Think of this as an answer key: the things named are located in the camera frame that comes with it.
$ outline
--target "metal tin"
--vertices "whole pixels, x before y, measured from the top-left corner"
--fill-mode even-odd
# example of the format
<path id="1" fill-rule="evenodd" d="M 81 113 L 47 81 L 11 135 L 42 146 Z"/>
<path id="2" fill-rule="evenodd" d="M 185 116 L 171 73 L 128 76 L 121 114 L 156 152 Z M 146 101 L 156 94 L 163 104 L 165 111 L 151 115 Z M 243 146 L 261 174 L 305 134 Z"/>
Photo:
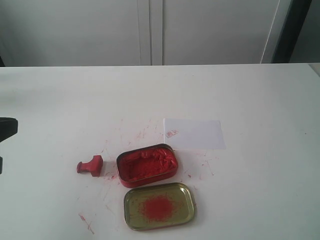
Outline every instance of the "metal tin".
<path id="1" fill-rule="evenodd" d="M 136 231 L 185 224 L 194 216 L 191 191 L 179 182 L 131 189 L 124 197 L 124 220 Z"/>
<path id="2" fill-rule="evenodd" d="M 125 176 L 130 174 L 131 172 L 128 170 L 124 170 L 124 167 L 122 166 L 123 164 L 126 164 L 124 162 L 125 158 L 127 158 L 128 156 L 134 155 L 133 161 L 142 161 L 147 159 L 146 156 L 143 156 L 146 151 L 161 150 L 161 149 L 170 151 L 170 164 L 172 164 L 172 168 L 159 174 L 149 175 L 148 177 L 142 177 L 135 180 L 126 179 Z M 174 176 L 178 170 L 178 162 L 173 149 L 169 145 L 164 143 L 123 152 L 117 157 L 116 165 L 117 165 L 119 179 L 121 183 L 127 188 L 135 188 L 135 187 L 150 184 L 156 181 L 168 179 Z"/>

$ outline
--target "white paper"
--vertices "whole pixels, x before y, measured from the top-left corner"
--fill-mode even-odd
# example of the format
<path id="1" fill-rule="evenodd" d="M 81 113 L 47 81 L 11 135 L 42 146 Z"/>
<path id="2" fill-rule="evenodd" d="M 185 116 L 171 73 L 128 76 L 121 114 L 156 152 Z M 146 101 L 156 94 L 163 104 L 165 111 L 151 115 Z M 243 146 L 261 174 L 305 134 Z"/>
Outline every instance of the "white paper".
<path id="1" fill-rule="evenodd" d="M 220 121 L 165 118 L 164 143 L 174 149 L 226 149 Z"/>

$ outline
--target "white table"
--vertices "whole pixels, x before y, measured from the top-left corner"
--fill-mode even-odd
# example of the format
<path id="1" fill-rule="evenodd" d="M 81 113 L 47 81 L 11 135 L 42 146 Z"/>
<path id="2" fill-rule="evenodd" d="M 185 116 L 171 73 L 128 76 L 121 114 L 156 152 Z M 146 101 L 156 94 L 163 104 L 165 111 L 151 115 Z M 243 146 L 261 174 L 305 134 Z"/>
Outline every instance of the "white table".
<path id="1" fill-rule="evenodd" d="M 0 115 L 19 121 L 0 144 L 2 240 L 320 238 L 320 78 L 307 64 L 0 68 Z M 226 149 L 177 149 L 178 173 L 155 184 L 183 181 L 197 216 L 137 232 L 115 160 L 163 142 L 163 118 L 220 120 Z M 76 173 L 99 154 L 106 176 Z"/>

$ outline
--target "gold tin lid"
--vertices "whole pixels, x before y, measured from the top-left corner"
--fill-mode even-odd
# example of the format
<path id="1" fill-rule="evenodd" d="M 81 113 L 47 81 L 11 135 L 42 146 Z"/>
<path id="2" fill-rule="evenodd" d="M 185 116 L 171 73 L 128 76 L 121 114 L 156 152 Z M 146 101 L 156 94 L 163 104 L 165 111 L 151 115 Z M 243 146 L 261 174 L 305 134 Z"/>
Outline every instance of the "gold tin lid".
<path id="1" fill-rule="evenodd" d="M 124 197 L 124 220 L 136 231 L 185 224 L 194 216 L 191 191 L 179 182 L 134 188 Z"/>

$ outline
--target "red paste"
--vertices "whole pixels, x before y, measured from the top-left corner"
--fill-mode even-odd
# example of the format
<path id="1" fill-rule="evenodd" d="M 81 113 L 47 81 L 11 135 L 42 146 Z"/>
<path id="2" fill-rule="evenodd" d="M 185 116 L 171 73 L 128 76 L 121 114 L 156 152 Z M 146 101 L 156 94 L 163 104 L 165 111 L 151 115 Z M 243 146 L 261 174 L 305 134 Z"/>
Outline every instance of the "red paste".
<path id="1" fill-rule="evenodd" d="M 163 222 L 172 217 L 174 204 L 165 195 L 159 195 L 148 198 L 141 204 L 139 211 L 149 221 Z"/>
<path id="2" fill-rule="evenodd" d="M 173 152 L 164 147 L 134 151 L 118 163 L 121 178 L 128 182 L 168 173 L 177 166 Z"/>

